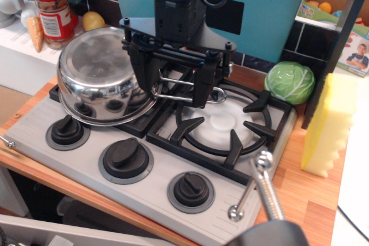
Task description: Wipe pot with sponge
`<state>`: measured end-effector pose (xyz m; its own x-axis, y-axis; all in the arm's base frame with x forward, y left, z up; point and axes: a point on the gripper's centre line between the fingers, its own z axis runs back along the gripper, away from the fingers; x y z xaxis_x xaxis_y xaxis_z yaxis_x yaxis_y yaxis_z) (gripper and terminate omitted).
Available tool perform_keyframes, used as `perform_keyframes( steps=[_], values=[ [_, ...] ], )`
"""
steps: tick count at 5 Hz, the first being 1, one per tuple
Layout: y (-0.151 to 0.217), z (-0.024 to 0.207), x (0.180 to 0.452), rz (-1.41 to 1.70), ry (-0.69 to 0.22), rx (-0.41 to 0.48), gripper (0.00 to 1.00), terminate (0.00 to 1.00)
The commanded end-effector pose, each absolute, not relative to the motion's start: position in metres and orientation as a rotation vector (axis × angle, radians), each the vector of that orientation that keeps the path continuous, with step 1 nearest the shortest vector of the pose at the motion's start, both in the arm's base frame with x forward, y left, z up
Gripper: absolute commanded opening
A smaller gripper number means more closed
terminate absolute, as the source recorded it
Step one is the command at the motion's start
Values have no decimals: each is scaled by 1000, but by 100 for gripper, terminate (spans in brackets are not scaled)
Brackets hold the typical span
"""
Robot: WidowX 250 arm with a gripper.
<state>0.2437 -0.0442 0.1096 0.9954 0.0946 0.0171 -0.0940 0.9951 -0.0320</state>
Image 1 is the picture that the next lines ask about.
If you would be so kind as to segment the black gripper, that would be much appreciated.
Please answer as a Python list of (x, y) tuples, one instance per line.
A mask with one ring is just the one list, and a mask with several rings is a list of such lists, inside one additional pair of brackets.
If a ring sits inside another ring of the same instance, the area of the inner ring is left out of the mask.
[[(148, 94), (159, 81), (160, 62), (154, 57), (161, 45), (168, 45), (174, 49), (187, 47), (197, 52), (218, 52), (223, 55), (219, 62), (221, 73), (229, 77), (233, 64), (231, 56), (236, 51), (236, 44), (212, 31), (203, 21), (193, 32), (186, 24), (172, 24), (162, 19), (147, 17), (125, 17), (119, 22), (125, 30), (125, 44), (129, 44), (128, 53), (139, 87)], [(134, 35), (142, 35), (154, 41), (144, 43), (133, 41)], [(217, 63), (201, 63), (194, 73), (193, 103), (195, 108), (206, 105), (213, 90)]]

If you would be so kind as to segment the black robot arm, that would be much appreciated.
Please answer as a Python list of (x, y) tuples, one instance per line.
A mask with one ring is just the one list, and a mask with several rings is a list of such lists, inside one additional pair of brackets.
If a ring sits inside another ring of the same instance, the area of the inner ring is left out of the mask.
[(209, 103), (209, 95), (217, 90), (216, 82), (232, 72), (231, 55), (236, 44), (213, 32), (206, 24), (206, 10), (218, 9), (227, 0), (155, 0), (153, 18), (125, 17), (120, 25), (125, 32), (123, 49), (127, 50), (139, 87), (154, 97), (166, 81), (160, 63), (178, 63), (194, 69), (190, 98), (173, 97), (194, 108)]

